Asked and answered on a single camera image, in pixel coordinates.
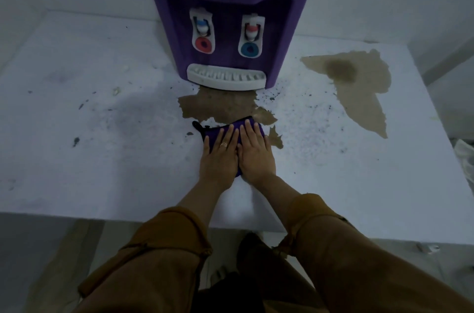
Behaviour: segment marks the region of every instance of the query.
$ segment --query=drip tray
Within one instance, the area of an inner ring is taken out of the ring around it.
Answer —
[[[264,89],[266,83],[265,73],[258,70],[191,64],[186,72],[189,81],[219,90],[248,91]]]

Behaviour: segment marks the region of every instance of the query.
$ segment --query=finger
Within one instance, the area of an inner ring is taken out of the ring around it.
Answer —
[[[255,135],[257,136],[258,144],[264,147],[265,141],[264,141],[264,137],[262,136],[262,133],[260,132],[260,126],[258,125],[258,122],[254,123],[254,131],[255,131]]]
[[[222,142],[222,136],[224,135],[224,129],[221,128],[219,130],[219,134],[217,135],[216,142],[214,143],[214,146],[212,146],[212,152],[214,152],[215,149],[219,148],[221,142]]]
[[[207,156],[209,155],[209,136],[204,138],[204,148],[202,149],[202,155]]]
[[[249,120],[245,120],[245,130],[247,131],[247,136],[250,141],[250,144],[254,147],[258,146],[257,135],[255,135],[254,129],[250,124]]]
[[[268,152],[272,153],[272,144],[270,143],[270,138],[267,135],[265,135],[264,141],[265,141],[265,148],[267,149]]]
[[[229,151],[235,152],[237,148],[237,143],[238,143],[238,128],[234,131],[234,134],[232,135],[232,140],[229,143]]]
[[[222,139],[222,143],[225,143],[226,145],[225,146],[220,146],[219,149],[222,149],[224,151],[227,150],[227,148],[229,146],[230,138],[232,137],[233,133],[234,133],[234,125],[229,125],[229,128],[226,132],[226,135]]]
[[[240,138],[242,139],[243,147],[252,147],[252,145],[250,144],[250,140],[247,136],[247,130],[245,129],[244,125],[240,125]]]
[[[237,154],[238,154],[239,164],[242,165],[242,162],[244,159],[244,148],[242,147],[240,143],[237,145]]]

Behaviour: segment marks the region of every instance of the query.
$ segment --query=rolled-up sleeve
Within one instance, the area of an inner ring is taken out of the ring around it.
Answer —
[[[188,312],[212,248],[191,211],[171,207],[144,223],[79,286],[75,313]]]
[[[280,249],[296,256],[330,312],[474,312],[474,305],[382,250],[314,194],[288,209]]]

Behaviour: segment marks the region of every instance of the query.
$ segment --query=purple rag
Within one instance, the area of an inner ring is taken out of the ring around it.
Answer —
[[[252,128],[254,127],[254,123],[255,123],[254,118],[252,116],[248,116],[248,117],[244,117],[240,120],[237,120],[237,121],[233,122],[232,125],[234,125],[234,130],[236,128],[238,128],[240,130],[240,125],[245,126],[245,120],[249,120],[250,124],[252,125]],[[225,125],[225,126],[220,126],[220,127],[213,127],[213,128],[210,128],[210,126],[202,127],[201,124],[198,121],[193,121],[193,127],[200,132],[203,141],[204,141],[204,138],[206,136],[209,136],[209,146],[210,146],[210,151],[211,152],[212,152],[212,147],[214,147],[214,143],[216,142],[217,135],[219,135],[219,130],[221,128],[223,128],[224,129],[224,136],[225,136],[227,130],[229,129],[229,126],[230,125]],[[258,124],[258,127],[260,127],[260,132],[261,132],[262,136],[265,136],[264,130],[262,129],[262,125]],[[242,144],[240,134],[239,134],[239,137],[238,137],[238,142],[240,144]],[[242,172],[241,172],[240,167],[239,167],[238,170],[237,170],[236,177],[240,176],[241,174],[242,174]]]

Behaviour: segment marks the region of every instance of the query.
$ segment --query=white countertop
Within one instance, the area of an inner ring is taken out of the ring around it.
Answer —
[[[187,193],[202,141],[187,136],[193,119],[178,98],[198,86],[174,71],[158,31],[152,21],[46,16],[0,77],[1,211],[145,221]],[[378,95],[388,139],[348,118],[331,80],[300,62],[370,49],[392,75]],[[474,198],[405,46],[295,36],[276,86],[257,98],[278,119],[277,171],[295,189],[318,193],[370,238],[474,244]],[[211,226],[283,229],[241,178]]]

